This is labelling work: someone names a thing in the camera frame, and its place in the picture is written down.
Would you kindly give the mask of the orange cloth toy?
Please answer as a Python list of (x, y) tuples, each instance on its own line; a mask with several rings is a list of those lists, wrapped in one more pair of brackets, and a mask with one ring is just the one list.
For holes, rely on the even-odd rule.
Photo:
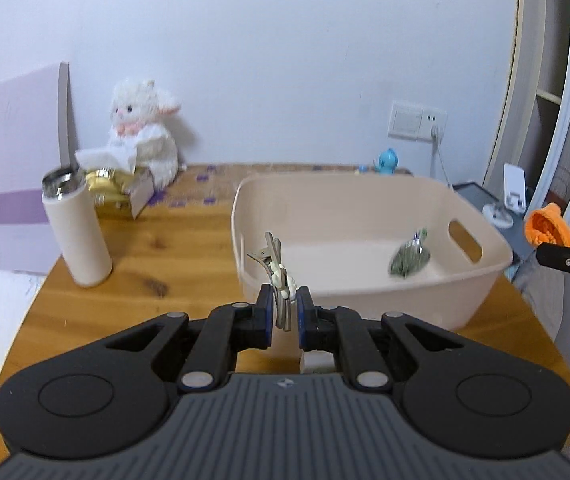
[(533, 247), (552, 244), (570, 248), (570, 226), (555, 203), (535, 209), (524, 222), (524, 237)]

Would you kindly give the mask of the metal hair clip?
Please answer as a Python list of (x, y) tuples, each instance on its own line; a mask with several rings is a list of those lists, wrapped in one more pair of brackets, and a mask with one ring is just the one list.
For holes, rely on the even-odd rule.
[(284, 332), (291, 332), (296, 311), (297, 286), (284, 266), (281, 240), (270, 231), (264, 233), (264, 238), (264, 248), (247, 252), (246, 256), (259, 263), (268, 275), (275, 298), (275, 326)]

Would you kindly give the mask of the small white box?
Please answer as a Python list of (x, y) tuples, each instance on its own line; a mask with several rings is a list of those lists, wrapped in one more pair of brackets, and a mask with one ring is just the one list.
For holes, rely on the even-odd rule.
[(302, 352), (300, 356), (301, 374), (324, 374), (336, 370), (336, 364), (332, 353), (325, 351)]

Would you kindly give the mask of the grey cloth garment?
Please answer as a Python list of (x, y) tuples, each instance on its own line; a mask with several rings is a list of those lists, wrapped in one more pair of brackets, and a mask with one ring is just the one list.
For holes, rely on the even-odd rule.
[(555, 340), (564, 314), (564, 274), (541, 266), (535, 254), (531, 254), (520, 264), (512, 283), (550, 339)]

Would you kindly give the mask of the white phone stand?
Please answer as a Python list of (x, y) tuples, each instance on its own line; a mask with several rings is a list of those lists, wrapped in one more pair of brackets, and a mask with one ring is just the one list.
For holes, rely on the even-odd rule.
[(527, 210), (526, 174), (519, 166), (508, 164), (503, 166), (503, 198), (486, 204), (481, 211), (499, 230), (512, 229), (517, 218), (521, 218)]

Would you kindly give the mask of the beige plastic storage basket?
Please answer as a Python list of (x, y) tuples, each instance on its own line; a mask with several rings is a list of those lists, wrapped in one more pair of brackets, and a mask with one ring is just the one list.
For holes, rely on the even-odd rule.
[[(389, 274), (391, 258), (426, 229), (430, 261), (408, 278)], [(401, 311), (428, 323), (463, 327), (512, 263), (505, 238), (465, 198), (429, 178), (353, 172), (259, 174), (238, 187), (231, 216), (237, 275), (253, 298), (267, 274), (246, 256), (270, 231), (282, 259), (316, 304), (364, 318)]]

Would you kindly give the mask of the small blue bird figurine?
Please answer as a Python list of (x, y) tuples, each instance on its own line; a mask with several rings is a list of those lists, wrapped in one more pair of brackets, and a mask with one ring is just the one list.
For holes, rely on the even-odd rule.
[(387, 148), (374, 160), (374, 170), (378, 174), (388, 174), (391, 176), (398, 168), (399, 159), (396, 151), (393, 148)]

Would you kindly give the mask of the tissue box with tissue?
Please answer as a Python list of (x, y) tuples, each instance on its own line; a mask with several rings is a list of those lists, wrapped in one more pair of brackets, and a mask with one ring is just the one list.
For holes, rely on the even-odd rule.
[(136, 220), (154, 195), (151, 171), (136, 167), (136, 150), (123, 146), (78, 150), (76, 162), (100, 218)]

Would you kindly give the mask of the white plush bunny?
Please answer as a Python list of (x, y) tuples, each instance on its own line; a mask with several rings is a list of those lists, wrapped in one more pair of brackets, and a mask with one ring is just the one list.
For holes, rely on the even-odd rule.
[(133, 148), (136, 167), (146, 168), (155, 190), (163, 191), (179, 172), (179, 150), (166, 117), (180, 110), (178, 99), (154, 80), (117, 82), (110, 102), (109, 146)]

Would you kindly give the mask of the cream thermos bottle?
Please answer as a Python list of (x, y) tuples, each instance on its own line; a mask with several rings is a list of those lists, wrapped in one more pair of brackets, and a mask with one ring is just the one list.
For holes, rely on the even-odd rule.
[(104, 282), (113, 261), (82, 171), (67, 165), (48, 172), (42, 179), (42, 203), (74, 282), (81, 287)]

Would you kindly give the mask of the purple headboard panel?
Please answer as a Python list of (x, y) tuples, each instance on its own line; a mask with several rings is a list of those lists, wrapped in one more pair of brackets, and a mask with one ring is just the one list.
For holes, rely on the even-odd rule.
[(0, 269), (46, 274), (60, 250), (41, 180), (70, 162), (66, 63), (0, 83)]

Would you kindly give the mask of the white wall socket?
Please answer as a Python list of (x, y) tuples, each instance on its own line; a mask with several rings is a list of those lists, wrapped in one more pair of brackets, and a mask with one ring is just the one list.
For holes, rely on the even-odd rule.
[(441, 108), (424, 107), (419, 123), (419, 132), (416, 134), (417, 140), (426, 142), (440, 140), (445, 133), (448, 112)]

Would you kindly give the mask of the white wall switch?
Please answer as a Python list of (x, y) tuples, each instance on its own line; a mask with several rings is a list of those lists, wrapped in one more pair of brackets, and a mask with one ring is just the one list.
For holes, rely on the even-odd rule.
[(388, 136), (417, 140), (423, 121), (422, 105), (395, 101), (391, 105)]

